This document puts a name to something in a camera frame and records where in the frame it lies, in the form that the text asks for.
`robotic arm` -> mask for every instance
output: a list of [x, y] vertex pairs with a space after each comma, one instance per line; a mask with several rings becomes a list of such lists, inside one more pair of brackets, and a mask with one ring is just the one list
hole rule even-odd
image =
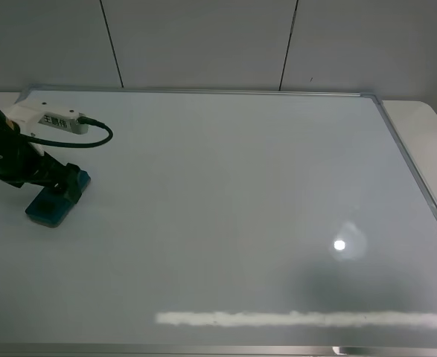
[[[35, 138], [32, 129], [36, 123], [79, 135], [87, 132], [88, 125], [94, 125], [105, 129], [109, 136], [92, 144], [57, 143]], [[41, 144], [87, 148], [97, 147], [111, 139], [109, 127], [72, 109], [35, 100], [19, 102], [9, 108], [6, 115], [0, 110], [0, 180], [14, 187], [25, 183], [45, 187], [26, 212], [37, 222], [56, 226], [79, 201], [90, 178], [76, 165], [61, 164], [46, 153]]]

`black cable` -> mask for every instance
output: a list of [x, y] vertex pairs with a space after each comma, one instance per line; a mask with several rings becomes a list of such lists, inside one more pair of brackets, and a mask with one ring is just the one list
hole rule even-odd
[[88, 148], [91, 148], [91, 147], [99, 147], [100, 145], [104, 145], [105, 143], [108, 143], [109, 141], [111, 141], [112, 137], [114, 136], [114, 133], [112, 132], [112, 130], [106, 124], [101, 123], [98, 120], [91, 119], [91, 118], [88, 118], [88, 117], [79, 117], [77, 119], [77, 122], [79, 124], [88, 124], [88, 125], [91, 125], [91, 126], [97, 126], [98, 128], [106, 130], [107, 133], [108, 133], [107, 138], [105, 138], [103, 140], [100, 140], [100, 141], [96, 141], [95, 143], [79, 144], [79, 143], [62, 143], [62, 142], [59, 142], [59, 141], [50, 141], [50, 140], [45, 140], [45, 139], [38, 139], [38, 138], [33, 138], [31, 136], [24, 135], [24, 134], [17, 134], [17, 135], [21, 136], [22, 138], [24, 138], [29, 143], [46, 145], [47, 147], [70, 147], [70, 148], [73, 148], [73, 149], [88, 149]]

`white table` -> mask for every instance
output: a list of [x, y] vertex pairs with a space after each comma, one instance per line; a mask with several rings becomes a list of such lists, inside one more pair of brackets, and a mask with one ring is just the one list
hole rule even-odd
[[437, 114], [422, 102], [386, 100], [384, 105], [437, 201]]
[[92, 176], [57, 229], [0, 182], [0, 351], [436, 355], [437, 220], [371, 99], [30, 95], [116, 136], [49, 150]]

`white wall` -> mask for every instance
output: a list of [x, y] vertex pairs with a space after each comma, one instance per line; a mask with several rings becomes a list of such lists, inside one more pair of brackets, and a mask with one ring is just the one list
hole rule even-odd
[[120, 86], [96, 0], [0, 0], [0, 89]]
[[278, 90], [296, 0], [105, 0], [126, 88]]

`wall seam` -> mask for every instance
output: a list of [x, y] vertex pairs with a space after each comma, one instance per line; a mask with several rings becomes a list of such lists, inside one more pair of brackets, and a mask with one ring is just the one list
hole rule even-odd
[[291, 22], [290, 37], [287, 40], [286, 55], [284, 56], [283, 71], [281, 72], [281, 80], [279, 81], [279, 91], [281, 91], [281, 87], [283, 86], [284, 71], [286, 70], [287, 55], [289, 54], [289, 51], [290, 51], [291, 37], [293, 36], [294, 22], [296, 21], [296, 13], [298, 11], [298, 3], [299, 3], [299, 0], [296, 0], [296, 6], [294, 7], [293, 20]]
[[119, 80], [121, 81], [121, 87], [124, 87], [124, 82], [122, 81], [121, 69], [119, 68], [119, 62], [117, 61], [117, 56], [115, 55], [114, 43], [112, 42], [111, 31], [109, 30], [109, 24], [107, 23], [106, 11], [104, 10], [104, 5], [102, 0], [99, 0], [101, 4], [102, 16], [104, 17], [104, 23], [106, 24], [107, 35], [109, 36], [109, 42], [111, 44], [112, 55], [114, 56], [115, 67], [117, 68], [117, 73], [119, 75]]

